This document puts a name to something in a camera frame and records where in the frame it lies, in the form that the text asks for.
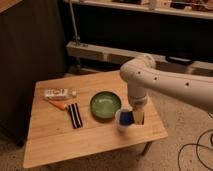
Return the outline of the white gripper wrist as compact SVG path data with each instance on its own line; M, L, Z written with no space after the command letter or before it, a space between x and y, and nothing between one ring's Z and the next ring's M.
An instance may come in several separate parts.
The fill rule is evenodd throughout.
M129 104L134 108L133 110L133 118L134 123L137 125L144 124L144 110L142 109L147 103L147 98L131 98Z

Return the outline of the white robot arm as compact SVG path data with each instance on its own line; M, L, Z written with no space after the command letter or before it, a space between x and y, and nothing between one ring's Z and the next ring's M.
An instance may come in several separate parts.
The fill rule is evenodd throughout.
M157 70L150 54L123 64L120 77L127 83L128 102L134 110L146 105L147 90L152 89L213 113L213 77Z

